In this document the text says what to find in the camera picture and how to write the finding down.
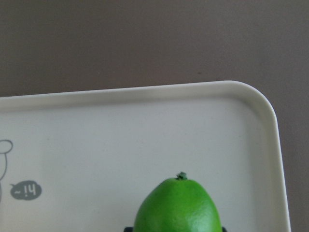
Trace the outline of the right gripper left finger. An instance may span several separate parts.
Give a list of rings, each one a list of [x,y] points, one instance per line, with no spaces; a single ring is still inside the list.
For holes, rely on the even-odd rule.
[[[124,232],[133,232],[133,227],[125,227]]]

